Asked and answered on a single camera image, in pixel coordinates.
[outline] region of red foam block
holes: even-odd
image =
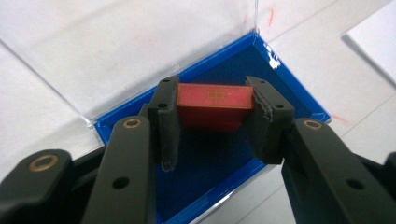
[[[177,109],[186,129],[235,132],[253,108],[249,86],[177,85]]]

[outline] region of blue tray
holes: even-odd
[[[249,33],[179,73],[180,82],[244,85],[245,76],[269,81],[295,107],[295,118],[330,120],[289,69],[257,33]],[[100,117],[95,123],[108,143],[113,125],[137,115],[155,88]],[[156,167],[158,223],[188,223],[226,197],[265,164],[250,155],[246,131],[199,133],[183,131],[177,168]]]

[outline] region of blue container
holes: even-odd
[[[330,116],[256,33],[249,33],[179,73],[180,82],[245,85],[253,76],[270,82],[295,107],[295,118]],[[114,124],[137,115],[155,88],[108,112],[95,124],[108,143]],[[183,131],[177,167],[165,173],[156,167],[158,223],[188,223],[230,194],[265,164],[250,155],[244,128],[236,133]]]

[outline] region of red block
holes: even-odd
[[[178,84],[177,109],[186,129],[235,132],[253,110],[253,88]]]

